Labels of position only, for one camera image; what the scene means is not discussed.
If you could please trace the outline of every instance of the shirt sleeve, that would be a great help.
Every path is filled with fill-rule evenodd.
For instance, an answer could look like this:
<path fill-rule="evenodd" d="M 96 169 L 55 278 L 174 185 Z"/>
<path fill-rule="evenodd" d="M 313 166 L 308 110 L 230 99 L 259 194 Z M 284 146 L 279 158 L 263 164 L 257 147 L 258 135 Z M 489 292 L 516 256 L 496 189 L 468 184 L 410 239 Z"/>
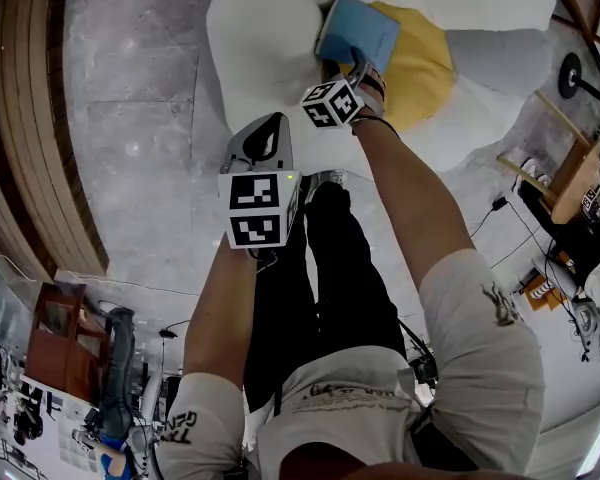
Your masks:
<path fill-rule="evenodd" d="M 156 450 L 162 476 L 222 479 L 239 465 L 243 434 L 242 393 L 234 384 L 207 373 L 184 376 Z"/>
<path fill-rule="evenodd" d="M 459 438 L 465 451 L 486 458 L 488 467 L 523 473 L 544 398 L 535 334 L 475 250 L 435 265 L 420 299 L 440 379 L 434 423 Z M 455 444 L 462 448 L 461 442 Z"/>

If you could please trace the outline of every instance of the white t-shirt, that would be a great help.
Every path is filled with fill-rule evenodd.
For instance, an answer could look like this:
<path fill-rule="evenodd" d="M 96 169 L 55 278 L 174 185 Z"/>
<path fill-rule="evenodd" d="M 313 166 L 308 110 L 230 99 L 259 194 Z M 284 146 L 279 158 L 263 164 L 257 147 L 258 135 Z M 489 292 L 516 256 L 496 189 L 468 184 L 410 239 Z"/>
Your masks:
<path fill-rule="evenodd" d="M 540 428 L 540 351 L 484 258 L 458 251 L 435 265 L 420 299 L 440 380 L 433 421 L 477 464 L 522 473 Z M 356 347 L 298 368 L 283 385 L 281 411 L 251 415 L 250 478 L 278 478 L 284 457 L 306 443 L 331 444 L 367 465 L 418 463 L 408 429 L 421 412 L 397 352 Z M 242 393 L 220 377 L 183 377 L 158 446 L 165 480 L 221 479 L 239 464 Z"/>

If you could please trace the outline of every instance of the wooden table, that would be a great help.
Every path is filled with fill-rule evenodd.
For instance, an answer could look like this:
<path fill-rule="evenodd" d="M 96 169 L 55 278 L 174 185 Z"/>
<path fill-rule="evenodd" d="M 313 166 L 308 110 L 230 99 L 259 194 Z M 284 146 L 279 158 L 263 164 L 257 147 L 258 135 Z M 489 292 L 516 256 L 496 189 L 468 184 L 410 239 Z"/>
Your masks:
<path fill-rule="evenodd" d="M 549 100 L 536 91 L 548 110 L 574 134 L 576 141 L 548 187 L 520 167 L 498 156 L 498 161 L 520 175 L 543 194 L 543 202 L 555 224 L 566 224 L 580 213 L 582 197 L 600 183 L 600 140 L 592 142 Z"/>

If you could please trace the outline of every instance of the black wheel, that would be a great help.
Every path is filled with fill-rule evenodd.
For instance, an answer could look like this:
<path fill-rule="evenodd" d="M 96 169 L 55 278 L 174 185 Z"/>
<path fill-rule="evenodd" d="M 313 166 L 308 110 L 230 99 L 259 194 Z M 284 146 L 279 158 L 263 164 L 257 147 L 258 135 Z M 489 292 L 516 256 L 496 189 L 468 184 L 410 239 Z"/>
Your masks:
<path fill-rule="evenodd" d="M 565 100 L 573 98 L 578 92 L 578 86 L 573 82 L 574 75 L 582 75 L 582 64 L 575 53 L 570 53 L 562 61 L 558 75 L 558 91 Z"/>

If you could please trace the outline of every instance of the wooden leg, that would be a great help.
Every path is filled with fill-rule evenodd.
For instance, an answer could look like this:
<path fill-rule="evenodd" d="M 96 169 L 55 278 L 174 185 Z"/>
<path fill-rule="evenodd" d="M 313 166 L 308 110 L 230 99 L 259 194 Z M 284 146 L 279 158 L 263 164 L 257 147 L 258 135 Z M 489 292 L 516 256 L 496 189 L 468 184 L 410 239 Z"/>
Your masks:
<path fill-rule="evenodd" d="M 529 176 L 529 174 L 527 174 L 526 172 L 524 172 L 522 169 L 520 169 L 520 167 L 518 167 L 516 164 L 510 162 L 507 158 L 505 158 L 504 156 L 500 155 L 497 158 L 498 162 L 500 162 L 502 165 L 504 165 L 505 167 L 508 167 L 509 169 L 511 169 L 513 172 L 515 172 L 516 174 L 518 174 L 519 176 L 522 176 L 522 179 L 525 180 L 526 182 L 530 183 L 531 185 L 533 185 L 535 188 L 537 188 L 540 192 L 542 192 L 542 194 L 551 202 L 555 202 L 555 200 L 557 199 L 556 195 L 551 192 L 551 190 L 549 190 L 547 187 L 545 187 L 542 183 L 540 183 L 538 180 L 536 180 L 535 178 Z"/>
<path fill-rule="evenodd" d="M 587 148 L 591 147 L 591 142 L 589 142 L 587 140 L 587 138 L 582 135 L 582 132 L 578 129 L 578 127 L 573 124 L 571 121 L 569 121 L 569 118 L 567 116 L 565 116 L 562 111 L 556 107 L 553 102 L 547 98 L 544 93 L 542 93 L 539 89 L 536 91 L 536 96 L 538 98 L 540 98 L 542 100 L 542 102 L 549 108 L 549 110 L 551 111 L 551 113 L 556 116 L 558 118 L 558 120 L 560 122 L 562 122 L 562 124 L 564 124 L 571 133 L 573 133 L 576 136 L 576 139 L 578 139 L 578 141 L 580 141 L 580 143 L 582 143 L 583 146 L 586 146 Z"/>

